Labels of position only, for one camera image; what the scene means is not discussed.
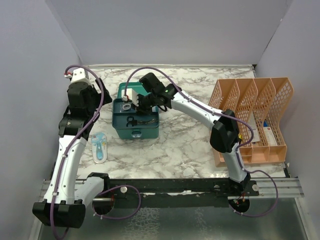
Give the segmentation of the black handled scissors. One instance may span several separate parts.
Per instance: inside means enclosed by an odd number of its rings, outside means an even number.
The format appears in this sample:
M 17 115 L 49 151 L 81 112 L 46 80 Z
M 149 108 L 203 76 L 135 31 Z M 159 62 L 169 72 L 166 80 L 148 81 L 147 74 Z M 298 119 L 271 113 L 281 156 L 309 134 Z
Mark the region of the black handled scissors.
M 137 125 L 149 125 L 157 122 L 158 120 L 156 120 L 155 118 L 151 120 L 137 120 L 133 115 L 130 115 L 126 118 L 126 127 L 129 127 L 129 126 L 134 127 Z

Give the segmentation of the teal medicine box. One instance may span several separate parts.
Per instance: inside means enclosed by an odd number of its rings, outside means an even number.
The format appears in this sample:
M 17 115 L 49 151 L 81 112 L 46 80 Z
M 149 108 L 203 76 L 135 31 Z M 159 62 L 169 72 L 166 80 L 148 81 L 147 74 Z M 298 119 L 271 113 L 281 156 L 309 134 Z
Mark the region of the teal medicine box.
M 122 99 L 121 92 L 122 90 L 125 89 L 125 85 L 126 84 L 124 82 L 119 84 L 116 99 Z M 156 128 L 133 128 L 133 129 L 131 128 L 131 129 L 115 129 L 115 130 L 119 138 L 123 140 L 156 139 L 159 136 L 159 126 Z

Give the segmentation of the dark teal divided tray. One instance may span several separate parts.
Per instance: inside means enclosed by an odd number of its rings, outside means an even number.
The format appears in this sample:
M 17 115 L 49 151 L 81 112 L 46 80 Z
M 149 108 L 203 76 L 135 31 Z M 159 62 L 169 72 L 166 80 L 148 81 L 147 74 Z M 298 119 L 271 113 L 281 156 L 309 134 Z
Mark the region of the dark teal divided tray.
M 137 114 L 136 110 L 124 109 L 124 103 L 121 98 L 116 98 L 112 103 L 112 126 L 116 130 L 128 130 L 133 128 L 157 128 L 159 126 L 159 111 L 155 106 L 151 110 L 151 114 Z

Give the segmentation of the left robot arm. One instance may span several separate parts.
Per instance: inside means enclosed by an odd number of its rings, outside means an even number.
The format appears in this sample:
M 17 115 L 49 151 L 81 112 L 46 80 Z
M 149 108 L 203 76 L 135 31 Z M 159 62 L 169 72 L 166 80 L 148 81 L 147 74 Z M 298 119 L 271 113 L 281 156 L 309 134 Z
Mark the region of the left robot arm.
M 103 198 L 110 193 L 105 173 L 91 173 L 89 182 L 75 190 L 80 158 L 100 116 L 99 107 L 113 101 L 101 78 L 95 83 L 98 87 L 86 81 L 68 87 L 69 104 L 58 124 L 59 148 L 51 182 L 43 200 L 32 207 L 45 226 L 80 228 L 94 196 Z

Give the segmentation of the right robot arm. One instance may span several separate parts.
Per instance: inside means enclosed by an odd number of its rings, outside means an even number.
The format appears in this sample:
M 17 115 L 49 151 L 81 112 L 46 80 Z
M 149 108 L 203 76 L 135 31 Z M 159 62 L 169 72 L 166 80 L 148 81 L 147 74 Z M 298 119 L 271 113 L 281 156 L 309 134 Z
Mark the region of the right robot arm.
M 148 114 L 154 106 L 164 106 L 205 125 L 210 130 L 211 147 L 222 154 L 228 168 L 230 191 L 236 196 L 246 192 L 251 177 L 244 169 L 240 156 L 241 139 L 235 113 L 230 109 L 222 111 L 210 107 L 191 97 L 175 83 L 165 86 L 152 72 L 143 76 L 139 82 L 148 94 L 138 95 L 137 112 Z

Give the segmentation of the thermometer blister pack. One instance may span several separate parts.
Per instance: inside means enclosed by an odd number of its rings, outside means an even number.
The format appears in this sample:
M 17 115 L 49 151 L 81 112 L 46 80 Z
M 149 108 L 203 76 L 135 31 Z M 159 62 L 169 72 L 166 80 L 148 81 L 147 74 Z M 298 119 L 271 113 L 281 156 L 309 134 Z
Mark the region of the thermometer blister pack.
M 93 161 L 96 164 L 104 163 L 108 158 L 107 136 L 103 132 L 98 132 L 91 137 L 91 149 Z

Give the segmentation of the peach plastic file organizer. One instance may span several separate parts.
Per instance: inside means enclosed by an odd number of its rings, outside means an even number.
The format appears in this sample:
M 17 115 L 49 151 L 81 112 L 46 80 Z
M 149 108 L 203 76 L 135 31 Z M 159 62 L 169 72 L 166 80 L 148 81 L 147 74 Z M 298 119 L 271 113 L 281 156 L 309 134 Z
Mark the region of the peach plastic file organizer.
M 287 77 L 219 79 L 213 89 L 209 106 L 231 109 L 240 123 L 240 138 L 251 143 L 240 147 L 243 162 L 248 165 L 278 164 L 286 158 L 287 145 L 280 130 L 280 120 L 291 101 L 294 88 Z M 276 138 L 277 146 L 266 140 L 266 121 Z

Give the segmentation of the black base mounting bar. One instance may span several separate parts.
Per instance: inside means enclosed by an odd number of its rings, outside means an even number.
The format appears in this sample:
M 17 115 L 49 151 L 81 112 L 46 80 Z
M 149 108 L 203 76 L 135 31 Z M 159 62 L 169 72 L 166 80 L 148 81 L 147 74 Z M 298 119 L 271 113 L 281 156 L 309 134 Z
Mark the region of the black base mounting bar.
M 228 178 L 110 178 L 106 173 L 91 173 L 102 177 L 104 186 L 94 197 L 93 206 L 99 212 L 111 209 L 140 208 L 226 208 L 229 199 L 257 197 L 257 183 L 249 180 L 239 187 Z

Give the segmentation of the white box red label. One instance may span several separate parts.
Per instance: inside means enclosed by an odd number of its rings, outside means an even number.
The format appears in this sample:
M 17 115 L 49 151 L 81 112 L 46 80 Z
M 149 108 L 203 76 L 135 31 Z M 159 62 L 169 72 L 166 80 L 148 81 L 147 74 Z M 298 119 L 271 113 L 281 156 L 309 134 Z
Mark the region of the white box red label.
M 277 144 L 276 138 L 274 136 L 274 133 L 266 121 L 263 122 L 263 131 L 264 131 L 265 138 L 266 138 L 268 145 L 269 146 L 277 146 L 278 144 Z

